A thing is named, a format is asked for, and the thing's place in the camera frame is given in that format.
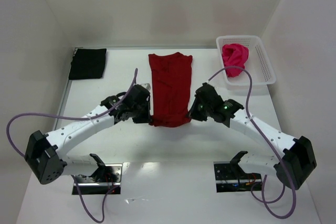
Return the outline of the dark red t shirt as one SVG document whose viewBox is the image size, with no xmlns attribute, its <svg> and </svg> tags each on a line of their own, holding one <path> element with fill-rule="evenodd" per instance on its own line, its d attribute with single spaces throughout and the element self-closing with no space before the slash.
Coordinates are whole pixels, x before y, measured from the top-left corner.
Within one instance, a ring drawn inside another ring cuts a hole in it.
<svg viewBox="0 0 336 224">
<path fill-rule="evenodd" d="M 167 56 L 149 54 L 152 73 L 152 125 L 179 127 L 190 123 L 193 56 L 176 52 Z"/>
</svg>

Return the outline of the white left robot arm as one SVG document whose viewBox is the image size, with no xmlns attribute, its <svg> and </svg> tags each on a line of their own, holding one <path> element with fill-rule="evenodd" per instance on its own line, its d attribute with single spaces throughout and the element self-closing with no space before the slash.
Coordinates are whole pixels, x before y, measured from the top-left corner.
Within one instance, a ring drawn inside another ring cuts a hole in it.
<svg viewBox="0 0 336 224">
<path fill-rule="evenodd" d="M 62 175 L 89 177 L 95 183 L 112 180 L 113 170 L 102 159 L 90 153 L 70 156 L 68 153 L 93 135 L 132 119 L 136 124 L 151 123 L 150 84 L 135 84 L 128 92 L 109 96 L 94 110 L 60 129 L 30 135 L 24 159 L 42 185 Z"/>
</svg>

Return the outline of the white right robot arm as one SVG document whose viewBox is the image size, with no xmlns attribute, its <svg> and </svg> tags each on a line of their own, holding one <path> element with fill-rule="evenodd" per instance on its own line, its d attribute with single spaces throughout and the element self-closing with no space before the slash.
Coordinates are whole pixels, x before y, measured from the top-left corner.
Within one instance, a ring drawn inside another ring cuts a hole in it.
<svg viewBox="0 0 336 224">
<path fill-rule="evenodd" d="M 195 100 L 187 116 L 192 120 L 212 118 L 231 130 L 242 133 L 256 143 L 271 148 L 270 156 L 240 151 L 230 161 L 237 174 L 264 174 L 277 177 L 288 188 L 298 190 L 306 181 L 317 162 L 311 141 L 295 138 L 268 125 L 233 99 L 223 100 L 215 88 L 204 83 L 195 92 Z"/>
</svg>

